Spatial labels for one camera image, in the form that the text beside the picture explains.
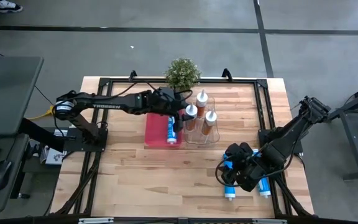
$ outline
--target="wooden table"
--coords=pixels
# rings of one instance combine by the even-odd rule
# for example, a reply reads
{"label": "wooden table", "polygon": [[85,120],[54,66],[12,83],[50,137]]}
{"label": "wooden table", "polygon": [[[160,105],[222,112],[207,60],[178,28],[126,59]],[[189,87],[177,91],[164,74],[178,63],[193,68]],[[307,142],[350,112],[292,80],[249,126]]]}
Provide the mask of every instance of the wooden table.
{"label": "wooden table", "polygon": [[[84,77],[81,91],[96,93],[99,78]],[[268,78],[267,82],[275,123],[283,126],[292,119],[284,81]],[[128,86],[128,83],[115,83],[113,94]],[[146,84],[138,84],[128,93],[148,88]],[[210,148],[198,149],[184,142],[179,149],[149,149],[144,144],[145,115],[109,111],[108,145],[101,158],[92,216],[274,217],[270,197],[259,196],[256,188],[252,192],[238,188],[236,198],[229,202],[224,198],[223,186],[214,177],[214,168],[228,145],[248,142],[252,148],[259,147],[257,131],[260,128],[253,86],[200,84],[194,87],[194,94],[203,88],[215,98],[221,135],[219,142]],[[265,109],[262,90],[260,92]],[[92,112],[86,110],[83,116],[90,121]],[[64,160],[51,212],[57,211],[76,189],[83,158],[83,152],[75,152]],[[298,159],[294,158],[285,175],[294,196],[307,211],[313,213],[305,172]],[[83,207],[87,194],[88,189],[85,190]],[[281,191],[278,191],[278,196],[284,211]]]}

